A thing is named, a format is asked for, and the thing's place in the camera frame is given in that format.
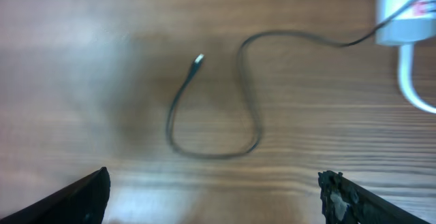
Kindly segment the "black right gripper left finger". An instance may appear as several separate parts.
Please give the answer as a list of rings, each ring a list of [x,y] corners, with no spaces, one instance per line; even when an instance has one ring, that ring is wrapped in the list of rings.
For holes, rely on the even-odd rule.
[[[2,224],[101,224],[110,198],[106,167],[1,219]]]

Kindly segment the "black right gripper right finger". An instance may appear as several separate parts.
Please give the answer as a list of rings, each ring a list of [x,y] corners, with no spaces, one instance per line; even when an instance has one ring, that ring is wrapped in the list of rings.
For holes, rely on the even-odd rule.
[[[429,224],[333,171],[320,172],[326,224]]]

